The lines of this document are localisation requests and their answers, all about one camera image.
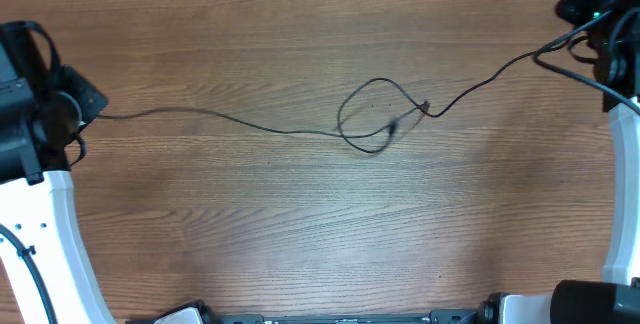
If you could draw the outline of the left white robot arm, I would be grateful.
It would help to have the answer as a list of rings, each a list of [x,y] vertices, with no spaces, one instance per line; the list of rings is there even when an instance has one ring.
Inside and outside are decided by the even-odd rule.
[[[111,323],[77,221],[66,148],[107,98],[34,21],[1,26],[1,263],[27,323]]]

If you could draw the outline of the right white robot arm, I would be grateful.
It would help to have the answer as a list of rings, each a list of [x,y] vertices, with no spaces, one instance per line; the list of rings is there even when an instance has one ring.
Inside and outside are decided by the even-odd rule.
[[[551,296],[553,323],[639,320],[639,0],[560,0],[556,14],[572,24],[568,42],[586,42],[593,76],[562,75],[602,92],[614,160],[614,217],[598,282],[563,280]]]

